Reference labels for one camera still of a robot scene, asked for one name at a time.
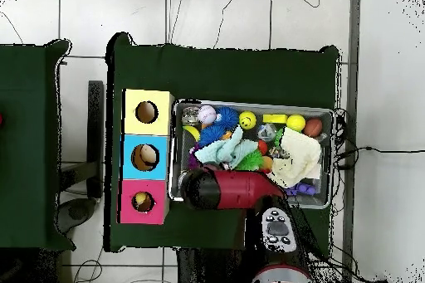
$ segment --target green toy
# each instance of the green toy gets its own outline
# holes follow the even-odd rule
[[[262,163],[262,154],[260,150],[256,149],[245,156],[235,169],[238,171],[257,171]]]
[[[280,149],[281,148],[281,138],[283,135],[283,128],[279,129],[275,135],[275,146]]]

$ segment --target yellow smiley ball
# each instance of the yellow smiley ball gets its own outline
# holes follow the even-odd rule
[[[256,126],[256,116],[251,111],[243,111],[239,115],[239,124],[243,129],[252,129]]]

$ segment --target toy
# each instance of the toy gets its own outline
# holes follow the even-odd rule
[[[256,171],[263,165],[263,158],[260,150],[256,149],[252,153],[245,156],[242,161],[235,167],[238,171]]]
[[[293,187],[285,188],[286,195],[294,197],[297,194],[315,195],[315,186],[298,183]]]
[[[133,207],[139,212],[147,212],[154,207],[154,200],[147,192],[138,192],[132,198]]]
[[[320,119],[309,119],[305,123],[305,127],[302,132],[308,137],[314,138],[320,134],[320,132],[322,131],[322,127],[322,121]]]
[[[199,112],[199,107],[196,107],[196,106],[189,106],[183,109],[182,124],[197,125],[199,123],[198,112]]]
[[[226,133],[224,128],[221,125],[215,124],[201,130],[201,137],[198,142],[199,148],[210,145],[210,143],[214,143],[216,140],[220,140],[224,133]]]
[[[286,125],[297,132],[301,132],[305,127],[305,119],[301,115],[290,115]]]
[[[288,120],[287,115],[263,115],[263,123],[283,123],[285,124]]]
[[[187,130],[195,138],[196,141],[199,141],[199,137],[201,136],[199,130],[197,130],[192,125],[184,125],[183,129]]]
[[[199,144],[196,143],[193,148],[189,150],[188,168],[194,169],[199,167],[199,161],[195,156],[195,151],[199,150]]]
[[[280,147],[278,148],[276,146],[270,149],[269,154],[274,159],[288,159],[290,157],[285,150],[281,149]]]
[[[199,109],[198,120],[201,123],[211,124],[216,117],[216,110],[210,105],[205,105]]]
[[[282,139],[282,135],[283,135],[283,129],[279,129],[276,132],[276,136],[275,136],[275,146],[280,149],[281,148],[281,139]]]
[[[221,125],[224,130],[234,130],[237,126],[237,111],[230,107],[220,107],[217,109],[217,118],[214,124]]]
[[[262,124],[257,134],[258,138],[266,143],[272,141],[276,136],[276,126],[274,124]]]
[[[232,137],[232,132],[228,130],[222,137],[221,140],[230,139]]]
[[[271,171],[271,166],[273,166],[273,158],[271,158],[270,156],[263,156],[260,169],[266,169]]]
[[[243,111],[239,115],[239,124],[243,129],[252,129],[256,126],[256,116],[251,111]]]
[[[258,149],[260,150],[261,155],[265,155],[267,153],[267,144],[264,140],[258,140]]]
[[[151,145],[137,145],[131,153],[131,163],[139,171],[151,171],[158,163],[157,152],[158,150]]]

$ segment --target table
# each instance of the table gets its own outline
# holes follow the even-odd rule
[[[117,33],[107,46],[105,235],[106,250],[121,246],[243,248],[244,210],[193,211],[171,202],[164,225],[116,222],[120,158],[120,108],[124,88],[167,90],[178,98],[333,109],[339,53],[321,51],[198,50],[166,44],[136,46]],[[303,210],[319,243],[329,253],[330,208]],[[302,214],[293,210],[296,220]]]

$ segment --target orange ball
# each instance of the orange ball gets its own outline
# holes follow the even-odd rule
[[[260,169],[268,169],[271,171],[271,166],[273,166],[273,159],[270,156],[262,157],[262,166]]]

